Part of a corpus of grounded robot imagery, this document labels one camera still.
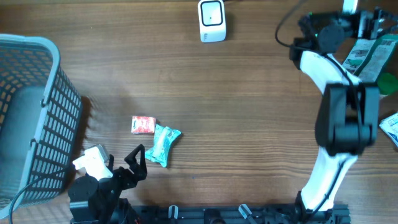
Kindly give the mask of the teal white pack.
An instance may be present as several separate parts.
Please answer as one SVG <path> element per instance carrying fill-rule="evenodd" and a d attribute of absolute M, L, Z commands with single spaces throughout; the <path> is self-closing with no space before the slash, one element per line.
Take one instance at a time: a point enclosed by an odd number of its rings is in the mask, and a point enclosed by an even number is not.
<path fill-rule="evenodd" d="M 155 127 L 154 145 L 145 152 L 145 158 L 159 163 L 162 167 L 167 167 L 169 151 L 172 143 L 181 135 L 177 129 L 168 126 L 163 127 L 159 124 Z"/>

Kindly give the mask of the white barcode scanner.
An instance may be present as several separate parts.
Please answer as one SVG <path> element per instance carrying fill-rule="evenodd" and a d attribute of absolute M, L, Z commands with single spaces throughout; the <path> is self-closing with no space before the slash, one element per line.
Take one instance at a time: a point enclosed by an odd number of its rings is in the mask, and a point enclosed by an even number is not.
<path fill-rule="evenodd" d="M 226 16 L 222 0 L 201 0 L 198 3 L 200 40 L 221 42 L 226 38 Z"/>

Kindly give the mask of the red tissue pack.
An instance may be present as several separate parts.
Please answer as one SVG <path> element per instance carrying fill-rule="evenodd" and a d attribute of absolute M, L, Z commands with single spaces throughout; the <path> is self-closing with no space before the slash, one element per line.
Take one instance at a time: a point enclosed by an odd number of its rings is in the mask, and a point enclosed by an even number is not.
<path fill-rule="evenodd" d="M 133 134 L 154 134 L 156 119 L 150 116 L 133 116 L 131 132 Z"/>

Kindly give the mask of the green 3M gloves package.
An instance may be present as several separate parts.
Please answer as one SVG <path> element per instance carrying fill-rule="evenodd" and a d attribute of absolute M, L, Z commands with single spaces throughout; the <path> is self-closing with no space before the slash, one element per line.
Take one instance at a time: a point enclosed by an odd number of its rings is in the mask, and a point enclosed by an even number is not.
<path fill-rule="evenodd" d="M 375 82 L 397 45 L 397 34 L 377 40 L 358 39 L 343 67 L 364 83 Z"/>

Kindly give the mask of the green lid jar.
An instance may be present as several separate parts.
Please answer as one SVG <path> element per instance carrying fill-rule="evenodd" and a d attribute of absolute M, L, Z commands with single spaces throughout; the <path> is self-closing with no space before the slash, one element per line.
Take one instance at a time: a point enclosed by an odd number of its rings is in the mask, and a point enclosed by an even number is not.
<path fill-rule="evenodd" d="M 397 78 L 390 73 L 382 73 L 377 79 L 380 94 L 388 96 L 397 91 Z"/>

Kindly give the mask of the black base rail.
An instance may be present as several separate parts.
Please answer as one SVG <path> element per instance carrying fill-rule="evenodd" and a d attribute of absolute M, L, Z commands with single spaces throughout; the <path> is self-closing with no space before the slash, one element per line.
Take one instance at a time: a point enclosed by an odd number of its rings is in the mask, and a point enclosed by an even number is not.
<path fill-rule="evenodd" d="M 137 223 L 306 223 L 300 209 L 292 203 L 262 207 L 169 207 L 135 206 Z"/>

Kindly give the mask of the white blue pouch pack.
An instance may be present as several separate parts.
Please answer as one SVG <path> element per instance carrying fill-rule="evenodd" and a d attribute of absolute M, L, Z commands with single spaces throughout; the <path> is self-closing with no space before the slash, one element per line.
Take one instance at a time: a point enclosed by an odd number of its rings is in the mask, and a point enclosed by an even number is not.
<path fill-rule="evenodd" d="M 379 127 L 388 135 L 391 141 L 398 146 L 398 119 L 397 113 L 383 119 Z"/>

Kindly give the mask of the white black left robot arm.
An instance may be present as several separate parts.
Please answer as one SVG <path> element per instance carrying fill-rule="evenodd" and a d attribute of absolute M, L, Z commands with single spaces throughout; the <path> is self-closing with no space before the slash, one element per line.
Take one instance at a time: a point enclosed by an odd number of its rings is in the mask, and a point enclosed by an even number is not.
<path fill-rule="evenodd" d="M 76 170 L 86 174 L 77 178 L 68 190 L 71 223 L 141 223 L 122 191 L 133 189 L 147 177 L 145 147 L 140 144 L 124 161 L 128 168 L 113 168 L 114 157 L 102 145 L 84 151 L 73 161 Z"/>

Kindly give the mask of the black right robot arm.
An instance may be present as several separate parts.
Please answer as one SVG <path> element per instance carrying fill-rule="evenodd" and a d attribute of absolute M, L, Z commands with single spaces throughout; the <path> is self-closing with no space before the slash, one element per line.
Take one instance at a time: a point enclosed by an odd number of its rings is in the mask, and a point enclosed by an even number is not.
<path fill-rule="evenodd" d="M 379 87 L 352 75 L 333 53 L 348 38 L 376 40 L 394 32 L 397 15 L 382 9 L 309 13 L 298 26 L 303 36 L 289 45 L 289 57 L 313 80 L 322 101 L 315 123 L 318 156 L 297 195 L 297 220 L 327 222 L 349 168 L 376 141 L 379 114 Z"/>

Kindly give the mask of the grey plastic mesh basket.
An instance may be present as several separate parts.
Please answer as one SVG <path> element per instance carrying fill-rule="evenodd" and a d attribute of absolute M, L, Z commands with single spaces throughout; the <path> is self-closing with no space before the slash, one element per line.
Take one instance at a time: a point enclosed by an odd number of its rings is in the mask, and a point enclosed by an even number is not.
<path fill-rule="evenodd" d="M 1 35 L 1 218 L 65 189 L 83 103 L 60 62 L 44 37 Z"/>

